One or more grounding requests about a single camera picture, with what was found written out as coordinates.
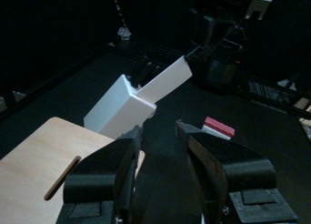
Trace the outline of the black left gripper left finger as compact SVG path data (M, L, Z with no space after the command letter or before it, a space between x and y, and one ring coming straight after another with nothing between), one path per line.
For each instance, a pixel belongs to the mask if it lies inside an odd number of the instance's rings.
M66 177L56 224L130 224L142 128L90 154Z

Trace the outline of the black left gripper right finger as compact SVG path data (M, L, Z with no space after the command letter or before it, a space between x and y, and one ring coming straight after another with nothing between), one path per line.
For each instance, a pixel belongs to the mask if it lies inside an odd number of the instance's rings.
M202 224L297 224L271 161L182 121L175 131L187 150Z

